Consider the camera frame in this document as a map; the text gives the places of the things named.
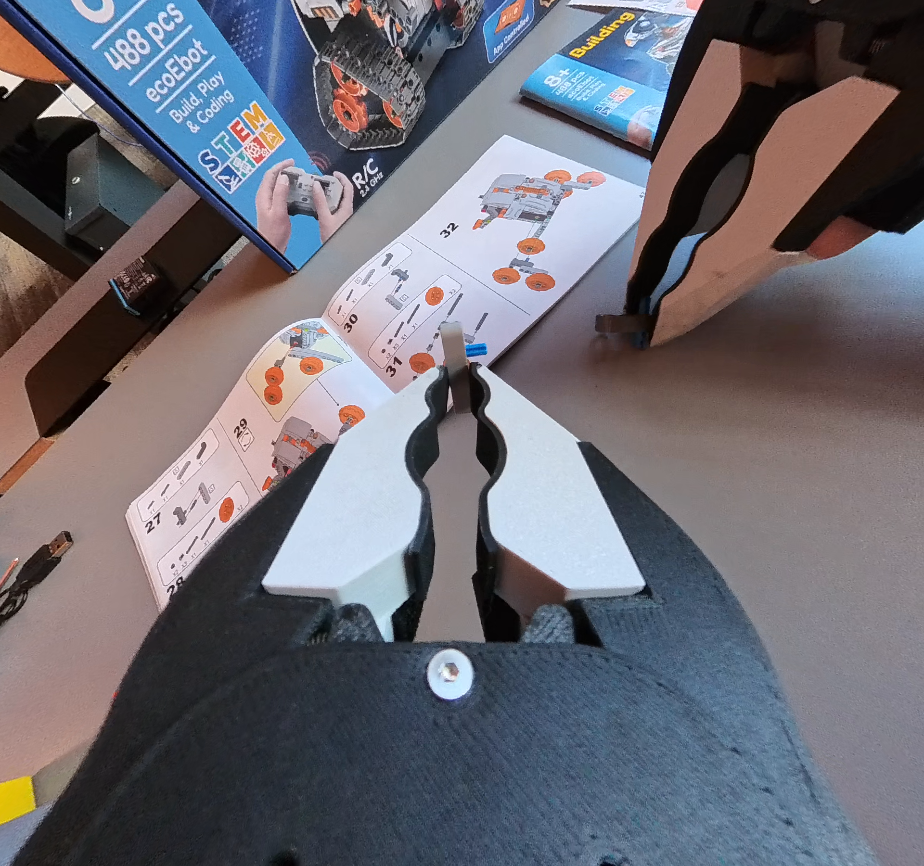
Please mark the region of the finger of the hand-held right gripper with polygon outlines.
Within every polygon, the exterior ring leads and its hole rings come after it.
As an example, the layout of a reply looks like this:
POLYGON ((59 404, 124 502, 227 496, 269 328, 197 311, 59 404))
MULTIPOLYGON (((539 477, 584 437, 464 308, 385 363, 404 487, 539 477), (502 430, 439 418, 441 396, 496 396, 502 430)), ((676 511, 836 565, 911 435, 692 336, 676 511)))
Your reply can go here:
POLYGON ((754 256, 733 274, 733 240, 698 245, 686 276, 649 310, 676 244, 693 230, 717 175, 749 154, 783 105, 779 57, 714 40, 657 150, 630 268, 625 321, 704 321, 733 300, 733 282, 754 279, 754 256))
POLYGON ((759 145, 730 218, 695 247, 687 275, 660 303, 651 345, 697 328, 783 268, 808 260, 773 242, 899 90, 851 76, 786 109, 759 145))

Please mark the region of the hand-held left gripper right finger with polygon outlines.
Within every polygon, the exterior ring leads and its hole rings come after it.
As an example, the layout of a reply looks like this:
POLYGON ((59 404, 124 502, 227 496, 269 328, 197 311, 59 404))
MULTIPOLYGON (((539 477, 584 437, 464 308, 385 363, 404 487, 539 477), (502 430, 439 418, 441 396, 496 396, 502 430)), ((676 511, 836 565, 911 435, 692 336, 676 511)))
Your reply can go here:
POLYGON ((517 641, 544 605, 623 597, 646 583, 585 446, 483 365, 470 367, 479 495, 472 582, 487 641, 517 641))

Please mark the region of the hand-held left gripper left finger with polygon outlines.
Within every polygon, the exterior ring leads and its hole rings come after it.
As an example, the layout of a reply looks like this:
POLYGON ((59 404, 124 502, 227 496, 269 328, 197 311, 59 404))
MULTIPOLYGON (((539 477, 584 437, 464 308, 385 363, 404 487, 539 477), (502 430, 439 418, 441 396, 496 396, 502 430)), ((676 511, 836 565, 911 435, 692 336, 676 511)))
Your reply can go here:
POLYGON ((386 641, 411 641, 433 575, 431 500, 443 369, 399 392, 332 450, 262 585, 366 606, 386 641))

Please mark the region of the grey straight building beam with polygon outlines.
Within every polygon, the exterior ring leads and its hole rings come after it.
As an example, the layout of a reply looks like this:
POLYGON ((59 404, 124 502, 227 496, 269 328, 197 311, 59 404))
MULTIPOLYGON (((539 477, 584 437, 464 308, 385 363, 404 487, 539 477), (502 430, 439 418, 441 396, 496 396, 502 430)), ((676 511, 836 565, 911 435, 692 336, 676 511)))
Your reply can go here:
POLYGON ((441 338, 445 353, 445 367, 456 413, 471 411, 470 374, 467 345, 460 323, 445 321, 441 325, 441 338))

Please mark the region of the grey desk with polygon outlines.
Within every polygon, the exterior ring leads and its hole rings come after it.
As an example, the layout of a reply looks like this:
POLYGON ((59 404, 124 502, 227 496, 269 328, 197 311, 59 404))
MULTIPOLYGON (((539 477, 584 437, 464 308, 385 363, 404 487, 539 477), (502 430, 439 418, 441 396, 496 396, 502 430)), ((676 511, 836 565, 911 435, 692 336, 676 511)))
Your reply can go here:
MULTIPOLYGON (((157 608, 128 504, 251 357, 500 135, 643 183, 648 164, 518 99, 592 22, 561 4, 294 276, 242 250, 2 496, 2 569, 74 547, 2 627, 2 779, 90 741, 157 608)), ((494 369, 597 446, 701 547, 754 621, 800 729, 884 863, 922 860, 922 229, 779 273, 679 341, 594 338, 624 237, 494 369)))

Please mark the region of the neighbouring desk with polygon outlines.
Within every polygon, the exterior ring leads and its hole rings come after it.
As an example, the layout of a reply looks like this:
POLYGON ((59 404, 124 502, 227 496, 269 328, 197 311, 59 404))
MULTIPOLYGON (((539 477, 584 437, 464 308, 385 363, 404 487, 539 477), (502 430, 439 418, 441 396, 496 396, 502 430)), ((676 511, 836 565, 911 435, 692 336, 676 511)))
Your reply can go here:
POLYGON ((55 428, 242 236, 176 183, 2 356, 1 472, 55 428), (144 257, 167 285, 141 317, 109 284, 144 257))

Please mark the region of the blue building manual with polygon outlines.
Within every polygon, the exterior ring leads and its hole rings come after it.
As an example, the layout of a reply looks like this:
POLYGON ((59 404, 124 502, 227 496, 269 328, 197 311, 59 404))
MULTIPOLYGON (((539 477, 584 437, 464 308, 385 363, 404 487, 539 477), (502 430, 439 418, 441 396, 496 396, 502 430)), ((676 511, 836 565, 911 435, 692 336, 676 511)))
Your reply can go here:
POLYGON ((520 93, 649 152, 692 22, 614 9, 537 67, 520 93))

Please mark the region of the open white instruction booklet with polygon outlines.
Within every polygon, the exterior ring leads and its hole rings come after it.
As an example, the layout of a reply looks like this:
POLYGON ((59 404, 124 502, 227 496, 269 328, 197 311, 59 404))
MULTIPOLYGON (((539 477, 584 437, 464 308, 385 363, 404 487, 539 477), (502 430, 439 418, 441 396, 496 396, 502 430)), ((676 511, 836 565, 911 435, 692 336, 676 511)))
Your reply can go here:
POLYGON ((504 135, 359 267, 320 317, 275 333, 202 433, 128 507, 159 609, 259 497, 444 364, 460 323, 487 364, 641 216, 645 189, 504 135))

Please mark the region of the small black power adapter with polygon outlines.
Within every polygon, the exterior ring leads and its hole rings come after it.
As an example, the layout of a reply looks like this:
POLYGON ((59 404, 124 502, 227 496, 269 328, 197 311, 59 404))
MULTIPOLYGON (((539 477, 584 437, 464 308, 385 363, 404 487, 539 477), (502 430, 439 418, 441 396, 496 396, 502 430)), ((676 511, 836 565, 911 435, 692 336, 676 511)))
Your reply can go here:
POLYGON ((164 273, 144 256, 116 273, 108 285, 122 307, 136 318, 145 316, 171 288, 164 273))

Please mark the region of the dark metal box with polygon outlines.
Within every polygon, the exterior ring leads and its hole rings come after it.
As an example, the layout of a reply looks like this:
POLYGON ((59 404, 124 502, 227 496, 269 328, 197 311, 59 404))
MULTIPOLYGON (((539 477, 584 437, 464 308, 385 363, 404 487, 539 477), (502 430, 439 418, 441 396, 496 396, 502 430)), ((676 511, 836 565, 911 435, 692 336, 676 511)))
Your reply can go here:
POLYGON ((65 232, 107 250, 164 194, 164 189, 94 134, 66 162, 65 232))

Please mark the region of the yellow plastic container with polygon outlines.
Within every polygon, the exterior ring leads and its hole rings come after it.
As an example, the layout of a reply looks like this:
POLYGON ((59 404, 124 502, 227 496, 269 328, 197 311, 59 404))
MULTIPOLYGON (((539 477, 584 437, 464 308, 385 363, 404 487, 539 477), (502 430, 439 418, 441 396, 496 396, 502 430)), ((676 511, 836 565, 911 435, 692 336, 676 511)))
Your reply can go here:
POLYGON ((32 776, 1 782, 0 824, 5 825, 34 812, 37 808, 34 791, 32 776))

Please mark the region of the blue robot kit box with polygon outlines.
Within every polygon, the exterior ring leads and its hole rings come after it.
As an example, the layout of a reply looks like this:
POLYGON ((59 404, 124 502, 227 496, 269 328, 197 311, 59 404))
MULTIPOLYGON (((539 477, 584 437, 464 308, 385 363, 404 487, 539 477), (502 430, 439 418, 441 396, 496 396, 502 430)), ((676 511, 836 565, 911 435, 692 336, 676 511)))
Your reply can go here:
POLYGON ((354 209, 560 0, 2 0, 2 15, 284 271, 325 241, 271 216, 290 157, 354 209))

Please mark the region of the curved wooden board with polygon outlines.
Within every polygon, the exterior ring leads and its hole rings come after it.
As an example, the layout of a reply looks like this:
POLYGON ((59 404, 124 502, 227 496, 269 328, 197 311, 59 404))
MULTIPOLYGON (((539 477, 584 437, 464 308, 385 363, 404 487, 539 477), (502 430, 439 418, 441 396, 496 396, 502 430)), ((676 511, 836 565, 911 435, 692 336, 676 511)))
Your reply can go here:
POLYGON ((47 85, 71 83, 60 69, 4 18, 1 18, 1 72, 47 85))

